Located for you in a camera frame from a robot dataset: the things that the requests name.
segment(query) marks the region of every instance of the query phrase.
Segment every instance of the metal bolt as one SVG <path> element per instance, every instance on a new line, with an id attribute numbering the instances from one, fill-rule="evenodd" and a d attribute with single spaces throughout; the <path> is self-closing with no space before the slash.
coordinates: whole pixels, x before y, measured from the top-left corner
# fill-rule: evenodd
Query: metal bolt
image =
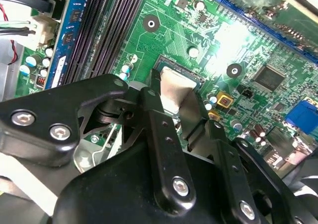
<path id="1" fill-rule="evenodd" d="M 64 141 L 71 136 L 71 131 L 66 126 L 57 125 L 50 129 L 50 135 L 58 141 Z"/>
<path id="2" fill-rule="evenodd" d="M 250 219 L 250 220 L 254 220 L 255 219 L 255 213 L 253 211 L 253 209 L 250 207 L 250 205 L 245 202 L 245 201 L 241 201 L 239 203 L 239 207 L 241 209 L 241 211 L 244 213 L 244 215 Z"/>
<path id="3" fill-rule="evenodd" d="M 124 83 L 123 83 L 121 80 L 119 80 L 119 79 L 115 79 L 115 80 L 114 80 L 114 83 L 115 83 L 117 86 L 123 86 L 123 85 L 124 85 Z"/>
<path id="4" fill-rule="evenodd" d="M 90 137 L 90 141 L 91 141 L 93 144 L 95 144 L 95 143 L 97 143 L 97 142 L 99 141 L 99 137 L 96 136 L 96 135 L 93 135 L 93 136 Z"/>
<path id="5" fill-rule="evenodd" d="M 149 93 L 151 96 L 155 96 L 155 95 L 156 95 L 156 93 L 155 93 L 154 91 L 152 91 L 152 90 L 149 90 L 148 93 Z"/>
<path id="6" fill-rule="evenodd" d="M 173 188 L 182 197 L 187 196 L 189 193 L 188 185 L 181 178 L 175 178 L 173 180 Z"/>
<path id="7" fill-rule="evenodd" d="M 214 122 L 214 125 L 217 127 L 217 128 L 221 128 L 222 126 L 221 126 L 221 124 L 219 123 L 219 122 Z"/>
<path id="8" fill-rule="evenodd" d="M 27 111 L 21 111 L 14 113 L 11 121 L 18 126 L 29 126 L 35 121 L 35 117 Z"/>

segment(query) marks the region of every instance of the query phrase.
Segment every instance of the black plastic bracket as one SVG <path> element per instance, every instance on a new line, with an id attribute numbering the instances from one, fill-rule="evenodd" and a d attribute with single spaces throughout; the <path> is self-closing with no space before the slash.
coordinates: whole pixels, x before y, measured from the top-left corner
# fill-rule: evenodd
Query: black plastic bracket
<path id="1" fill-rule="evenodd" d="M 196 192 L 171 117 L 164 113 L 159 93 L 144 87 L 140 91 L 143 118 L 125 147 L 133 145 L 144 131 L 157 204 L 170 215 L 181 216 L 195 204 Z"/>
<path id="2" fill-rule="evenodd" d="M 273 223 L 318 224 L 315 217 L 304 207 L 286 184 L 271 169 L 250 143 L 241 138 L 232 142 L 242 159 L 248 165 L 248 175 L 257 180 L 254 189 L 264 192 L 272 205 Z"/>
<path id="3" fill-rule="evenodd" d="M 128 85 L 115 75 L 102 75 L 0 103 L 0 152 L 47 166 L 61 166 L 72 158 L 94 108 L 108 99 L 123 97 Z M 35 121 L 20 126 L 17 112 L 32 114 Z M 66 140 L 50 135 L 55 125 L 70 131 Z"/>

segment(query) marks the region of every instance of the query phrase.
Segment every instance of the black integrated circuit chip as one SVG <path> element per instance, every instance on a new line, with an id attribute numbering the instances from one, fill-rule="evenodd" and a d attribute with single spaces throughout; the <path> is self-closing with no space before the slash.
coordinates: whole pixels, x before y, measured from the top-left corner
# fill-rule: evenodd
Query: black integrated circuit chip
<path id="1" fill-rule="evenodd" d="M 228 114 L 231 115 L 231 116 L 235 116 L 236 113 L 237 113 L 237 111 L 234 110 L 234 109 L 230 109 L 229 112 L 228 112 Z"/>
<path id="2" fill-rule="evenodd" d="M 202 14 L 199 18 L 199 21 L 203 23 L 206 19 L 207 19 L 207 16 L 205 14 Z"/>
<path id="3" fill-rule="evenodd" d="M 278 103 L 278 104 L 275 105 L 274 110 L 275 110 L 275 111 L 281 111 L 281 110 L 284 109 L 284 107 L 285 107 L 284 104 Z"/>
<path id="4" fill-rule="evenodd" d="M 68 32 L 63 36 L 63 45 L 68 44 L 73 39 L 73 32 Z"/>
<path id="5" fill-rule="evenodd" d="M 254 77 L 254 82 L 266 88 L 269 91 L 276 90 L 279 85 L 283 82 L 285 76 L 273 68 L 266 66 Z"/>
<path id="6" fill-rule="evenodd" d="M 177 7 L 181 8 L 181 9 L 185 9 L 188 5 L 188 0 L 179 0 L 177 2 Z"/>
<path id="7" fill-rule="evenodd" d="M 71 17 L 70 17 L 70 22 L 77 22 L 80 19 L 80 14 L 81 14 L 81 10 L 79 9 L 74 9 L 72 11 Z"/>

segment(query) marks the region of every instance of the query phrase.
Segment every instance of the motherboard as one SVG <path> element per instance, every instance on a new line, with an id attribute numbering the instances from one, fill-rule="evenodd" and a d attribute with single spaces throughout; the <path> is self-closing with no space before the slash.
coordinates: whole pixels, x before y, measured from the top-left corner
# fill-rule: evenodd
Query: motherboard
<path id="1" fill-rule="evenodd" d="M 294 147 L 297 136 L 297 150 L 306 154 L 302 159 L 316 148 L 314 133 L 305 134 L 286 122 L 300 102 L 317 106 L 318 20 L 309 17 L 310 11 L 289 0 L 113 0 L 93 9 L 96 20 L 81 26 L 79 12 L 74 15 L 79 9 L 65 14 L 71 18 L 65 29 L 75 23 L 81 36 L 75 36 L 77 30 L 69 38 L 67 31 L 60 32 L 61 46 L 55 45 L 49 62 L 51 80 L 38 72 L 21 73 L 16 96 L 40 91 L 44 84 L 52 87 L 58 73 L 55 85 L 103 73 L 116 74 L 129 84 L 145 82 L 156 69 L 164 109 L 175 121 L 183 148 L 187 142 L 178 110 L 193 90 L 202 96 L 209 117 L 225 126 L 230 140 L 247 139 L 273 168 L 284 165 L 277 162 L 277 136 Z M 120 14 L 130 24 L 121 22 Z M 93 26 L 93 34 L 83 30 L 85 26 Z M 90 47 L 84 49 L 80 40 L 85 36 Z M 76 41 L 80 55 L 71 50 Z M 23 61 L 29 56 L 43 61 L 46 49 L 25 49 Z M 104 134 L 95 137 L 103 144 Z M 290 156 L 293 152 L 280 161 L 299 163 L 301 158 L 294 160 L 298 153 Z"/>

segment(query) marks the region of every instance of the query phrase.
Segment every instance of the black mounting arm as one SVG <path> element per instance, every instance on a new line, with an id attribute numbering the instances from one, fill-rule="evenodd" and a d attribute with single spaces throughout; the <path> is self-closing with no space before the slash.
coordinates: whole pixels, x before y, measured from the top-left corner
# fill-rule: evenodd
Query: black mounting arm
<path id="1" fill-rule="evenodd" d="M 182 151 L 161 104 L 156 70 L 148 85 L 139 90 L 102 75 L 0 103 L 0 151 L 40 165 L 66 164 L 80 139 L 110 123 L 123 127 L 123 151 L 66 186 L 53 223 L 268 223 L 254 202 L 256 186 L 250 185 L 251 173 L 246 178 L 249 166 L 242 165 L 239 154 L 283 200 L 287 218 L 275 214 L 274 223 L 318 223 L 283 191 L 288 188 L 275 173 L 268 175 L 257 154 L 241 149 L 246 141 L 230 145 L 223 126 L 209 120 L 194 92 L 180 108 L 192 154 Z"/>

